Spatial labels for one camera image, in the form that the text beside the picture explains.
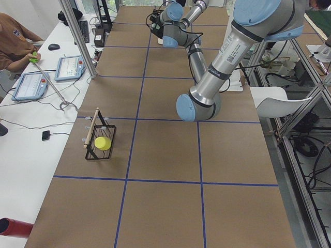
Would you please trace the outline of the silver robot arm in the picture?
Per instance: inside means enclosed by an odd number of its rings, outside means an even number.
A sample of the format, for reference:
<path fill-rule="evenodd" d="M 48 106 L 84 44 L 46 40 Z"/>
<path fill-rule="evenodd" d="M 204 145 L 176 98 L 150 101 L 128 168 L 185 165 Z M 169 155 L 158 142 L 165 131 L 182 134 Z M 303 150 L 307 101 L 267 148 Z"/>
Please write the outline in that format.
<path fill-rule="evenodd" d="M 308 1 L 236 1 L 231 32 L 197 85 L 178 97 L 178 116 L 183 121 L 216 116 L 220 110 L 219 90 L 249 49 L 262 41 L 277 42 L 300 36 L 308 6 Z"/>
<path fill-rule="evenodd" d="M 203 33 L 190 32 L 188 28 L 208 6 L 209 1 L 196 1 L 189 12 L 184 14 L 183 6 L 172 2 L 167 5 L 159 17 L 163 27 L 163 46 L 165 48 L 183 47 L 186 50 L 195 85 L 198 85 L 202 79 L 207 70 L 207 64 L 200 48 Z"/>

